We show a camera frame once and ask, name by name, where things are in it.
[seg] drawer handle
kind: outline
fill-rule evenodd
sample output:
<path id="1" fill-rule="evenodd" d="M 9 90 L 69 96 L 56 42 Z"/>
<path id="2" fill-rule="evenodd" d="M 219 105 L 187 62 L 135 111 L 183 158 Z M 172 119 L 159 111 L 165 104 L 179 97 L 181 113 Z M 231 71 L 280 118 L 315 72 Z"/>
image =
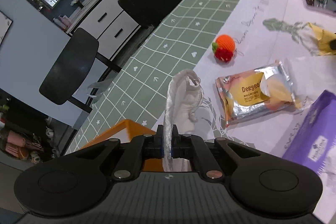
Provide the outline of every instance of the drawer handle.
<path id="1" fill-rule="evenodd" d="M 104 13 L 101 17 L 100 17 L 100 19 L 98 19 L 98 22 L 101 22 L 103 19 L 104 19 L 104 17 L 106 17 L 107 16 L 107 13 Z"/>
<path id="2" fill-rule="evenodd" d="M 123 31 L 123 29 L 121 28 L 120 30 L 119 30 L 119 32 L 117 32 L 116 34 L 115 34 L 115 38 L 117 38 L 120 34 L 121 34 L 121 32 Z"/>

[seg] purple tissue box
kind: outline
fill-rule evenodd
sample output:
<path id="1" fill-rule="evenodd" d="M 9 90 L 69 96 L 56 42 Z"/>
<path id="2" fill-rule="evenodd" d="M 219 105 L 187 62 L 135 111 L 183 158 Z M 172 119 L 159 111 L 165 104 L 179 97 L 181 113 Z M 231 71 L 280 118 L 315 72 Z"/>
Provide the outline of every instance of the purple tissue box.
<path id="1" fill-rule="evenodd" d="M 307 166 L 320 174 L 325 157 L 335 145 L 336 95 L 325 90 L 310 106 L 303 124 L 283 159 Z"/>

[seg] silver foil bag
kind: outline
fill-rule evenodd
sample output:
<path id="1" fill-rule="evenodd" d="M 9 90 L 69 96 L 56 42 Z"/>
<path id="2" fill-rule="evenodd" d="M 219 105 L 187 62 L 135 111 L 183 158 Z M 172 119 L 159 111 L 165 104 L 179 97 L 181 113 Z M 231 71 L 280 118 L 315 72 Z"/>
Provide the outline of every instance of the silver foil bag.
<path id="1" fill-rule="evenodd" d="M 293 82 L 281 62 L 216 79 L 226 127 L 289 105 L 299 106 Z"/>

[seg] picture frame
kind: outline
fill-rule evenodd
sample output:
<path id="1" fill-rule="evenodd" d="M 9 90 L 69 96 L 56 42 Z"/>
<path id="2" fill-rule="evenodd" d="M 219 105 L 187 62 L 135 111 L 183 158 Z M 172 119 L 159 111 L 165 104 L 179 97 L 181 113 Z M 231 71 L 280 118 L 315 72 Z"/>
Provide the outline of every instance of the picture frame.
<path id="1" fill-rule="evenodd" d="M 0 45 L 13 21 L 0 11 Z"/>

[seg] table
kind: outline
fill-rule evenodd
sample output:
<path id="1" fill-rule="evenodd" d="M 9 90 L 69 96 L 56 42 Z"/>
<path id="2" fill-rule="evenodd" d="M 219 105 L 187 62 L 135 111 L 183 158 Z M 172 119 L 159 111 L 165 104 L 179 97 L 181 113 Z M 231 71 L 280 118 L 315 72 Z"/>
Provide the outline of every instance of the table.
<path id="1" fill-rule="evenodd" d="M 193 69 L 239 0 L 183 0 L 128 60 L 70 144 L 67 154 L 117 122 L 152 128 L 164 111 L 168 84 Z"/>

